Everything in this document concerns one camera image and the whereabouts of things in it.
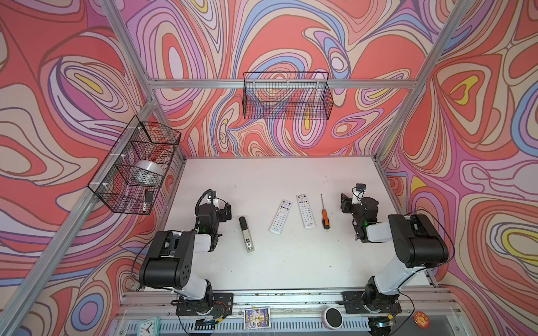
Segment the orange handled screwdriver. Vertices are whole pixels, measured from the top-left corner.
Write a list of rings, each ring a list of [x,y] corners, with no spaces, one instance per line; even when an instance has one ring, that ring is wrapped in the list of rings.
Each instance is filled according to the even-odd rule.
[[[320,195],[321,202],[322,202],[322,225],[325,230],[330,229],[330,220],[327,214],[327,211],[325,209],[324,200],[323,200],[323,194]]]

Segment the white remote control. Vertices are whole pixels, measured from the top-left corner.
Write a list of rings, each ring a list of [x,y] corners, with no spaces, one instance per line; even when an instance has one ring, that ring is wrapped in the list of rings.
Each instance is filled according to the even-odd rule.
[[[275,218],[273,219],[273,222],[269,229],[271,233],[274,233],[276,235],[281,234],[282,229],[284,228],[284,224],[286,223],[288,214],[290,212],[291,206],[292,206],[291,201],[288,201],[288,200],[281,201],[280,206],[278,207],[277,213],[275,215]]]
[[[298,207],[303,221],[303,226],[306,229],[315,227],[315,219],[310,208],[308,196],[306,194],[300,194],[296,196]]]

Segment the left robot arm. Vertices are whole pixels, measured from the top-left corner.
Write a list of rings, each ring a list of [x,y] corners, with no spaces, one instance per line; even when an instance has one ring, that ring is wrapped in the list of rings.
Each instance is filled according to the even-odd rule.
[[[142,286],[172,291],[178,315],[212,315],[221,318],[232,311],[233,295],[214,295],[208,279],[193,271],[196,253],[213,252],[219,225],[232,219],[231,205],[220,208],[214,202],[196,206],[196,224],[190,231],[159,231],[153,238],[139,273]]]

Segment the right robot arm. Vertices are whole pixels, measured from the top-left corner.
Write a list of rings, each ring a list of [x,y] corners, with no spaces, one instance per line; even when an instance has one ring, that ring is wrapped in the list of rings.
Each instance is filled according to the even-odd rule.
[[[378,201],[340,195],[340,210],[353,217],[355,239],[363,243],[393,243],[395,257],[363,291],[347,291],[340,302],[348,314],[398,314],[401,287],[417,273],[449,259],[446,243],[426,215],[391,214],[378,222]]]

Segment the beige black stapler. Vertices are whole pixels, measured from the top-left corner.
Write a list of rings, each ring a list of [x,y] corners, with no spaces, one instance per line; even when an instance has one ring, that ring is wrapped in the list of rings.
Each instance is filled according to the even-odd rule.
[[[243,241],[245,243],[245,248],[248,253],[251,253],[254,251],[254,244],[252,242],[252,237],[249,232],[246,218],[243,216],[239,217],[239,223],[240,223],[240,228],[241,228],[241,232],[243,236]]]

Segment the small black item in basket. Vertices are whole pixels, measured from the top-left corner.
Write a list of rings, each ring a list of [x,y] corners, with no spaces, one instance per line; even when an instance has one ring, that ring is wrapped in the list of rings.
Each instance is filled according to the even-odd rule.
[[[144,191],[144,205],[149,207],[154,203],[154,191],[146,189]]]

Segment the white tape roll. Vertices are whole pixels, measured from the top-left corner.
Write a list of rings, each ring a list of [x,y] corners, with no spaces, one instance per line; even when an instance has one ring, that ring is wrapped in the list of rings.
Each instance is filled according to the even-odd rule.
[[[133,168],[133,177],[138,181],[157,181],[165,175],[164,169],[156,162],[139,160]]]

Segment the round black white speaker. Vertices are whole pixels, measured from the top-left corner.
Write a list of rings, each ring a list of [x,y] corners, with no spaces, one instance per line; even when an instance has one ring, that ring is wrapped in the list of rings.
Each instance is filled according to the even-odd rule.
[[[326,308],[322,313],[322,324],[330,330],[337,330],[343,325],[343,315],[334,307]]]

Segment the colourful card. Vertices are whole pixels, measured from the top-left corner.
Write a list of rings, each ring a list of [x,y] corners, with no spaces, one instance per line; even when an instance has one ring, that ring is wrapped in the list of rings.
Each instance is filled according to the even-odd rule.
[[[244,311],[245,330],[267,329],[271,327],[270,308],[258,307],[246,309]]]

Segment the red round badge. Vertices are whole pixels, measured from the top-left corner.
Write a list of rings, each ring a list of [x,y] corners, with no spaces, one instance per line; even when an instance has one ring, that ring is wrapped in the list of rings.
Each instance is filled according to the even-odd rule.
[[[413,315],[413,320],[415,324],[421,329],[428,329],[430,327],[431,321],[426,313],[417,311]]]

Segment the small green clock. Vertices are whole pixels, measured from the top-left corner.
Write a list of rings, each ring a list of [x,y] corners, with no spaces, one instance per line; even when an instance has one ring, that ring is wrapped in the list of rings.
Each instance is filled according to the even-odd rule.
[[[161,320],[158,317],[140,321],[137,324],[137,336],[159,336]]]

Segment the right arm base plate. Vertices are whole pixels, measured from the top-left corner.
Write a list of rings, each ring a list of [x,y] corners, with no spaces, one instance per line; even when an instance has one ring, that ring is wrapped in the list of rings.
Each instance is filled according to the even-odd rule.
[[[399,303],[399,295],[384,295],[370,291],[345,291],[342,292],[343,305],[347,314],[400,314],[402,307]]]

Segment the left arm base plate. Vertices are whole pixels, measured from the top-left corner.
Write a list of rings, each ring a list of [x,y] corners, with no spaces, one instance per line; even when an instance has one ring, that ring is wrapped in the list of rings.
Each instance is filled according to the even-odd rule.
[[[227,317],[233,313],[234,294],[231,292],[213,293],[201,300],[187,300],[180,296],[171,305],[176,307],[178,316]]]

